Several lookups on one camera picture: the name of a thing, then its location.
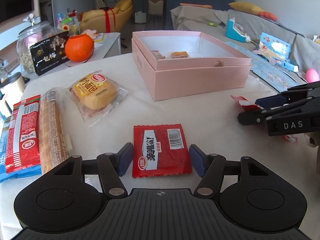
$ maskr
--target orange cushion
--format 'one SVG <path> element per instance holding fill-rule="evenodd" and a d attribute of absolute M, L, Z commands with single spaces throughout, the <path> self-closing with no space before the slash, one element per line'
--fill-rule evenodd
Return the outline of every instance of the orange cushion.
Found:
<path fill-rule="evenodd" d="M 259 12 L 258 15 L 260 17 L 264 17 L 264 18 L 269 19 L 269 20 L 273 20 L 273 21 L 277 21 L 278 20 L 278 18 L 275 15 L 273 15 L 272 13 L 269 13 L 269 12 Z"/>

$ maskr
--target glass jar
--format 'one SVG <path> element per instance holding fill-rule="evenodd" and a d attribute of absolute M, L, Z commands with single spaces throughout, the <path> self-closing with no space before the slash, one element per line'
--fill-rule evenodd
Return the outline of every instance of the glass jar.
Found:
<path fill-rule="evenodd" d="M 49 22 L 44 21 L 34 24 L 19 33 L 17 41 L 17 53 L 19 54 L 20 64 L 28 73 L 35 72 L 30 47 L 39 41 L 47 39 L 56 32 Z"/>

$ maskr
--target spicy gluten strip package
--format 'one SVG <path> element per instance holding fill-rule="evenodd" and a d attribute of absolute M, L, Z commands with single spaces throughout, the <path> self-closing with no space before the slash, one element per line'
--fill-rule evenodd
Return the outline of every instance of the spicy gluten strip package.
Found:
<path fill-rule="evenodd" d="M 181 124 L 133 127 L 132 177 L 192 173 Z"/>
<path fill-rule="evenodd" d="M 5 155 L 6 173 L 40 164 L 39 102 L 40 95 L 13 106 Z"/>

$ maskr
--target orange pumpkin toy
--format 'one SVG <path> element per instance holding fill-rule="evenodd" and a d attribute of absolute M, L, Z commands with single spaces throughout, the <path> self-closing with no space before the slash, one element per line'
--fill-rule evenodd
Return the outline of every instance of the orange pumpkin toy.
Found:
<path fill-rule="evenodd" d="M 68 59 L 81 62 L 91 57 L 94 50 L 94 42 L 87 34 L 72 36 L 65 45 L 65 53 Z"/>

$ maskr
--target white tablecloth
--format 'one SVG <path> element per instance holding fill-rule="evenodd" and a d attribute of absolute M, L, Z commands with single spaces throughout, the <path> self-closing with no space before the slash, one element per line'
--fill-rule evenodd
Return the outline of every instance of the white tablecloth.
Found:
<path fill-rule="evenodd" d="M 275 94 L 252 76 L 244 88 L 154 102 L 135 65 L 132 55 L 105 58 L 56 72 L 35 81 L 26 88 L 23 99 L 43 94 L 52 87 L 68 87 L 87 73 L 102 69 L 103 74 L 129 88 L 129 95 L 114 111 L 91 128 L 87 128 L 76 106 L 64 103 L 64 124 L 70 134 L 74 154 L 92 159 L 105 152 L 117 152 L 133 140 L 134 125 L 181 123 L 188 146 L 198 145 L 205 153 L 218 153 L 227 160 L 239 161 L 241 156 L 255 158 L 299 189 L 306 197 L 308 210 L 300 229 L 311 239 L 320 233 L 320 176 L 316 175 L 316 150 L 306 145 L 303 135 L 293 145 L 281 137 L 269 137 L 263 126 L 242 126 L 237 121 L 240 107 L 230 95 L 242 95 L 253 102 Z M 133 179 L 132 165 L 121 178 L 128 192 L 140 188 L 191 188 L 200 178 L 190 175 Z M 19 230 L 13 200 L 32 179 L 5 181 L 0 184 L 0 223 L 4 240 Z M 226 177 L 226 182 L 234 181 Z"/>

